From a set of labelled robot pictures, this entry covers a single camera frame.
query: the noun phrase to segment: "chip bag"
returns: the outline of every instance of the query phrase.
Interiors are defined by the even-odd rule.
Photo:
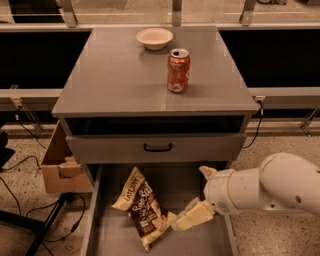
[[[175,214],[160,206],[153,190],[137,167],[132,170],[121,195],[112,207],[129,212],[147,252],[149,245],[176,219]]]

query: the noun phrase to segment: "power cord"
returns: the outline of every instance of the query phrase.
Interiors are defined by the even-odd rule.
[[[8,187],[7,183],[2,179],[2,177],[0,176],[0,180],[3,182],[3,184],[5,185],[5,187],[7,188],[7,190],[10,192],[10,194],[13,196],[14,200],[16,201],[17,203],[17,206],[18,206],[18,209],[19,209],[19,214],[20,216],[22,216],[21,214],[21,207],[20,207],[20,204],[19,204],[19,201],[18,199],[16,198],[16,196],[13,194],[13,192],[11,191],[11,189]]]
[[[40,165],[39,165],[38,159],[37,159],[37,157],[35,157],[35,156],[33,156],[33,155],[24,158],[24,159],[21,160],[19,163],[17,163],[16,165],[14,165],[14,166],[12,166],[12,167],[10,167],[10,168],[8,168],[8,169],[2,169],[2,170],[4,170],[4,171],[12,170],[12,169],[20,166],[23,162],[25,162],[27,159],[29,159],[29,158],[31,158],[31,157],[33,157],[33,158],[36,159],[36,164],[37,164],[37,167],[38,167],[38,170],[39,170],[39,169],[40,169]],[[2,178],[1,176],[0,176],[0,180],[3,182],[3,184],[5,185],[5,187],[7,188],[7,190],[9,191],[9,193],[12,195],[12,197],[13,197],[14,200],[16,201],[17,206],[18,206],[18,209],[19,209],[19,214],[20,214],[20,216],[22,216],[21,207],[20,207],[20,204],[19,204],[18,199],[17,199],[16,196],[13,194],[13,192],[11,191],[11,189],[9,188],[9,186],[7,185],[7,183],[3,180],[3,178]],[[45,241],[45,242],[49,242],[49,243],[55,243],[55,242],[59,242],[59,241],[64,241],[64,240],[66,240],[66,238],[67,238],[69,235],[71,235],[71,234],[78,228],[78,226],[79,226],[79,224],[80,224],[80,222],[81,222],[81,220],[82,220],[82,218],[83,218],[83,216],[84,216],[84,212],[85,212],[85,209],[86,209],[86,203],[85,203],[84,198],[83,198],[80,194],[77,194],[77,193],[71,193],[71,194],[78,196],[78,197],[82,200],[83,207],[82,207],[81,215],[80,215],[78,221],[77,221],[75,224],[73,224],[73,226],[71,227],[70,232],[69,232],[67,235],[65,235],[65,236],[63,236],[62,238],[57,239],[57,240],[43,240],[43,241],[42,241],[42,245],[43,245],[43,246],[45,247],[45,249],[50,253],[50,255],[53,255],[53,253],[52,253],[52,252],[50,251],[50,249],[46,246],[46,244],[44,243],[44,241]],[[26,217],[28,217],[28,215],[29,215],[31,212],[33,212],[33,211],[46,209],[46,208],[48,208],[48,207],[50,207],[50,206],[56,205],[57,203],[58,203],[58,200],[55,201],[54,203],[51,203],[51,204],[47,205],[47,206],[42,206],[42,207],[34,208],[34,209],[32,209],[32,210],[30,210],[30,211],[28,211],[28,212],[26,213]]]
[[[21,127],[23,129],[25,129],[29,134],[31,134],[31,136],[38,142],[38,144],[43,148],[43,149],[47,149],[45,146],[43,146],[40,141],[38,140],[38,138],[29,130],[27,129],[21,122],[20,122],[20,110],[21,108],[19,108],[16,112],[16,121],[21,125]]]
[[[70,232],[67,235],[65,235],[65,236],[63,236],[63,237],[61,237],[61,238],[59,238],[57,240],[44,240],[45,242],[56,243],[56,242],[64,241],[64,240],[66,240],[66,238],[68,236],[70,236],[78,228],[78,226],[79,226],[79,224],[80,224],[80,222],[81,222],[81,220],[83,218],[84,212],[86,210],[86,202],[85,202],[84,198],[80,194],[77,194],[77,193],[71,193],[71,194],[78,196],[82,200],[82,203],[83,203],[82,212],[81,212],[81,215],[80,215],[78,221],[73,224]]]
[[[259,133],[260,125],[261,125],[261,122],[263,119],[263,102],[262,102],[262,100],[257,100],[257,103],[260,105],[260,119],[259,119],[259,123],[257,126],[257,130],[256,130],[256,133],[255,133],[254,138],[251,141],[251,143],[248,146],[243,147],[242,149],[247,149],[247,148],[251,147],[251,145],[254,143],[254,141],[256,140],[258,133]]]

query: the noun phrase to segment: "soda can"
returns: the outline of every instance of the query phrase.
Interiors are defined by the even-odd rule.
[[[188,85],[189,71],[189,52],[181,48],[171,50],[168,57],[168,90],[171,92],[185,91]]]

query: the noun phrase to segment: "speckled floor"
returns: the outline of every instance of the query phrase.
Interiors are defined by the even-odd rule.
[[[250,123],[246,143],[252,140],[256,123]],[[7,163],[6,168],[15,165],[28,155],[42,159],[45,150],[21,129],[5,126],[9,135],[8,147],[16,150],[16,154]],[[47,127],[39,141],[48,146],[52,127]],[[255,143],[248,149],[242,150],[232,168],[241,170],[257,167],[268,155],[276,152],[298,154],[320,166],[320,124],[315,122],[310,131],[313,137],[306,137],[297,122],[265,122]],[[59,197],[47,194],[44,188],[42,173],[37,173],[36,163],[29,159],[19,168],[1,173],[12,192],[20,202],[22,214],[30,209],[48,205]],[[0,209],[17,213],[16,202],[0,182]],[[82,194],[86,206],[90,204],[90,194]],[[49,210],[31,213],[30,217],[44,220]],[[47,240],[59,239],[66,235],[72,225],[79,219],[82,211],[82,201],[75,199],[67,204],[51,231]],[[79,228],[65,241],[57,243],[45,242],[53,255],[80,255],[82,239],[86,230],[87,210]],[[320,218],[307,214],[270,215],[250,211],[231,217],[237,246],[241,256],[250,255],[320,255]],[[34,239],[31,231],[12,227],[0,222],[0,255],[24,255]],[[43,245],[36,255],[50,255]]]

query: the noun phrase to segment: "white bowl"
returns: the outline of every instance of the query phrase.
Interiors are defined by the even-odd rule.
[[[149,50],[161,50],[173,38],[169,30],[163,28],[147,28],[137,34],[139,42]]]

